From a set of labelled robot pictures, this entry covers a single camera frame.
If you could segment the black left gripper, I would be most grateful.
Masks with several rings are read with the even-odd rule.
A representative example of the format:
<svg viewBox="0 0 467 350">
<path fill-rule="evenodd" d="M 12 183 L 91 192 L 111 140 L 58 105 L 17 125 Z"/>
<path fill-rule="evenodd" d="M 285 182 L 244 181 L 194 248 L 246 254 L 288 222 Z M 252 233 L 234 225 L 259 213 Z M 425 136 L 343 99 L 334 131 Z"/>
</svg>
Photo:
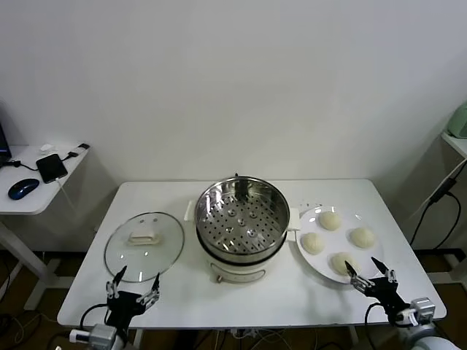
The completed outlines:
<svg viewBox="0 0 467 350">
<path fill-rule="evenodd" d="M 110 314 L 107 318 L 107 324 L 115 327 L 119 334 L 127 334 L 131 320 L 135 316 L 140 316 L 146 311 L 145 305 L 154 305 L 160 296 L 160 273 L 157 274 L 149 292 L 144 295 L 138 295 L 132 292 L 121 291 L 117 288 L 121 282 L 127 266 L 125 265 L 115 274 L 112 281 L 106 284 L 107 306 Z"/>
</svg>

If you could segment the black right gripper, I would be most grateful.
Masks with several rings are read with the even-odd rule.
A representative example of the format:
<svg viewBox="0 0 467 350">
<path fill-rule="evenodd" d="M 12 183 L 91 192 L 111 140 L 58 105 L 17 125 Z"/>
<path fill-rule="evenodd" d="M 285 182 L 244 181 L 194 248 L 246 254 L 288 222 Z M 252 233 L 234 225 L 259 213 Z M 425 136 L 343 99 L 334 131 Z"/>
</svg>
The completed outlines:
<svg viewBox="0 0 467 350">
<path fill-rule="evenodd" d="M 350 283 L 354 288 L 366 288 L 364 295 L 376 298 L 382 305 L 389 321 L 401 321 L 399 314 L 409 308 L 409 304 L 397 293 L 398 282 L 396 282 L 395 271 L 390 270 L 382 261 L 375 257 L 371 260 L 384 277 L 370 279 L 373 283 L 369 286 L 369 280 L 359 276 L 352 265 L 345 260 L 347 273 L 350 276 Z"/>
</svg>

